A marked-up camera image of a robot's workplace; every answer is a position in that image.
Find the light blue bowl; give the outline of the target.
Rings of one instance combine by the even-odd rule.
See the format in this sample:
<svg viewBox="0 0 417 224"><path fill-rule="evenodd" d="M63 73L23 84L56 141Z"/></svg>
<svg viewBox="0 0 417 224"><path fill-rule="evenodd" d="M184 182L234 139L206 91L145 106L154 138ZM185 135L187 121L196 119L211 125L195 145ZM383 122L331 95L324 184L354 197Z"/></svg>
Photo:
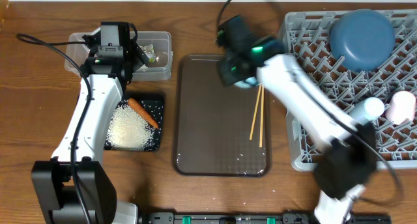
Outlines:
<svg viewBox="0 0 417 224"><path fill-rule="evenodd" d="M235 81L233 85L241 89L250 89L259 85L256 77L249 77L241 80L239 80L237 77L234 77L233 80Z"/></svg>

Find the green snack wrapper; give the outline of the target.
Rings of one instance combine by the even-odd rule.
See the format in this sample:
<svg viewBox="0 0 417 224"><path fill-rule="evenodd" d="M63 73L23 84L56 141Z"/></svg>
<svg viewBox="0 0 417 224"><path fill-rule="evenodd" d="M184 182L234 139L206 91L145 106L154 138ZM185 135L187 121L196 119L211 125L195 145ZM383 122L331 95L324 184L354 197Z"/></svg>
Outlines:
<svg viewBox="0 0 417 224"><path fill-rule="evenodd" d="M148 57L150 63L153 63L156 60L156 54L154 52L154 46L152 44L149 44L146 46L140 46L140 48Z"/></svg>

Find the orange carrot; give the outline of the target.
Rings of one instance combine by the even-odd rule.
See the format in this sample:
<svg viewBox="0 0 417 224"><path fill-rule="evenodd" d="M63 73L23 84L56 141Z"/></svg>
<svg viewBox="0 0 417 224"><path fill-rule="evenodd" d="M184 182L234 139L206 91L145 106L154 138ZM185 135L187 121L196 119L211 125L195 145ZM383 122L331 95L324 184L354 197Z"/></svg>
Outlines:
<svg viewBox="0 0 417 224"><path fill-rule="evenodd" d="M135 99L129 98L128 105L143 119L145 119L153 128L158 129L159 125L154 118L145 110L145 108Z"/></svg>

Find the dark blue plate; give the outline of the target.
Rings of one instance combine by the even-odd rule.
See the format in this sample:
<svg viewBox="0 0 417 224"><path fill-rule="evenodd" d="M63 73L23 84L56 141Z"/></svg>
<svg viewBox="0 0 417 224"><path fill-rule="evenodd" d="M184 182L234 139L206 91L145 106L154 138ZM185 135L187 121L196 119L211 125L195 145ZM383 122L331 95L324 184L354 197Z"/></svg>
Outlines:
<svg viewBox="0 0 417 224"><path fill-rule="evenodd" d="M330 49L342 65L354 72L369 72L382 65L394 50L395 32L389 19L375 10L350 11L330 32Z"/></svg>

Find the light blue cup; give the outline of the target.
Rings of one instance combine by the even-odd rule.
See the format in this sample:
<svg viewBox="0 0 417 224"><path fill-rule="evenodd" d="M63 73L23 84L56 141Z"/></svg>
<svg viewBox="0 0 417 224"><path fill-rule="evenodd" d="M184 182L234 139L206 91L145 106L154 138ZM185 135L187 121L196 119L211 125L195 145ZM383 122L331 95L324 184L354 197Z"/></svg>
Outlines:
<svg viewBox="0 0 417 224"><path fill-rule="evenodd" d="M376 98L370 97L354 105L349 115L361 125L375 122L384 113L384 103Z"/></svg>

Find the white cup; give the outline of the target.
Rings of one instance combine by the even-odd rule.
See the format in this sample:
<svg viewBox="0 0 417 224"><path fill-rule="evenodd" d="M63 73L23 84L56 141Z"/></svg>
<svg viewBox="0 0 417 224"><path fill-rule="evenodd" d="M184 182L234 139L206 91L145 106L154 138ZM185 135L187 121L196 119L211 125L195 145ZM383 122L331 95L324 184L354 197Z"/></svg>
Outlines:
<svg viewBox="0 0 417 224"><path fill-rule="evenodd" d="M395 125L414 120L416 97L409 91L396 92L386 110L386 118Z"/></svg>

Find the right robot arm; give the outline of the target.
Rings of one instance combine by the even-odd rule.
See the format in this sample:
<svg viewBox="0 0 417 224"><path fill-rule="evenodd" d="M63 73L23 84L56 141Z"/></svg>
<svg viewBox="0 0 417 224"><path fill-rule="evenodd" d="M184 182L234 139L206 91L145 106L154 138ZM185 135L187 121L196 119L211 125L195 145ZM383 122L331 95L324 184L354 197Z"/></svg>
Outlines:
<svg viewBox="0 0 417 224"><path fill-rule="evenodd" d="M323 153L313 175L321 192L319 223L345 223L353 202L377 169L375 129L342 111L312 82L274 36L261 38L240 16L216 23L216 43L225 50L218 73L225 86L255 78L301 123Z"/></svg>

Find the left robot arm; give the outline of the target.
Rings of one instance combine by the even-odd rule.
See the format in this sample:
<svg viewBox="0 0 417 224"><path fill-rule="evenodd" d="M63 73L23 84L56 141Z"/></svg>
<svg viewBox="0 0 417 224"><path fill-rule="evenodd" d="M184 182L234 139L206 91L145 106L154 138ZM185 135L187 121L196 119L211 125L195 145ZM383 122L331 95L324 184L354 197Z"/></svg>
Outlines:
<svg viewBox="0 0 417 224"><path fill-rule="evenodd" d="M46 223L141 223L136 204L119 201L102 167L113 112L133 78L148 62L134 24L103 21L84 37L90 52L82 65L57 49L81 77L76 108L65 136L47 161L36 161L31 180Z"/></svg>

